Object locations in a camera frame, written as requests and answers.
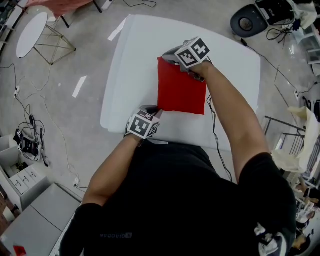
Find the black shirt sleeve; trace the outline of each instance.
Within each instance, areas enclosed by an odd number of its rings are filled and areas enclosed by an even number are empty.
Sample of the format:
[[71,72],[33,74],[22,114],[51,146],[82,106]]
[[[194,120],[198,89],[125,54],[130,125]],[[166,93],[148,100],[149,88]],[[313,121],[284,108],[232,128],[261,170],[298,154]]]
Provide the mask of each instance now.
[[282,233],[289,250],[296,234],[296,199],[269,153],[258,154],[245,165],[239,188],[252,217],[269,233]]
[[90,243],[102,218],[103,208],[95,203],[81,205],[60,244],[60,256],[79,256]]

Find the pink cloth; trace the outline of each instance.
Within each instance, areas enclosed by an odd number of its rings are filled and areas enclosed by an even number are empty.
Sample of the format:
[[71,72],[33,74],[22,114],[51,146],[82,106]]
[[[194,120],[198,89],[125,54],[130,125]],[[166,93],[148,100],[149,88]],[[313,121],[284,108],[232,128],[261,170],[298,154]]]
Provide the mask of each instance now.
[[58,18],[72,10],[78,9],[93,0],[28,0],[26,7],[45,6]]

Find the red object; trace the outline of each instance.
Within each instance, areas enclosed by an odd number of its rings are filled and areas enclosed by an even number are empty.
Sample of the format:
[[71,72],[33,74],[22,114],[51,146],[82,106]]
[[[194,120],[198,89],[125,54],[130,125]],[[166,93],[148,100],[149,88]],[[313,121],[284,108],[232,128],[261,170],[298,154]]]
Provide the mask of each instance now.
[[16,256],[26,256],[27,255],[26,250],[23,246],[14,245],[13,249],[15,251]]
[[164,111],[179,111],[204,115],[206,82],[193,79],[180,71],[180,66],[158,57],[158,107]]

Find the forearm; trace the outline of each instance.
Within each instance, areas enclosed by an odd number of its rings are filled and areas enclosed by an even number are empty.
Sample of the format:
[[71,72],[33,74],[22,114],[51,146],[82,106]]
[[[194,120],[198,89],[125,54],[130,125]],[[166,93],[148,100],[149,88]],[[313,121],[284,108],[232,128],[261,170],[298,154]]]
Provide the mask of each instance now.
[[244,159],[262,152],[269,152],[263,130],[257,116],[245,98],[213,65],[203,71],[217,116],[229,139],[235,175],[247,163]]
[[82,204],[106,203],[126,178],[138,144],[138,137],[132,134],[119,143],[91,178]]

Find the black table leg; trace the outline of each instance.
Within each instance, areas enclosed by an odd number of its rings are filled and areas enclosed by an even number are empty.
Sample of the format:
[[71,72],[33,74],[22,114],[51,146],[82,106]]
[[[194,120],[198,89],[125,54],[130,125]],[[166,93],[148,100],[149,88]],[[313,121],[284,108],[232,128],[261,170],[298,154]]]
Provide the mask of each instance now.
[[99,13],[102,14],[102,10],[100,9],[99,5],[97,4],[96,0],[93,0],[93,4],[95,5],[95,7],[98,9]]
[[67,21],[65,20],[65,18],[64,18],[63,16],[60,16],[60,17],[61,17],[61,19],[63,20],[63,22],[64,22],[64,24],[66,25],[66,27],[69,29],[70,26],[69,26],[69,24],[67,23]]

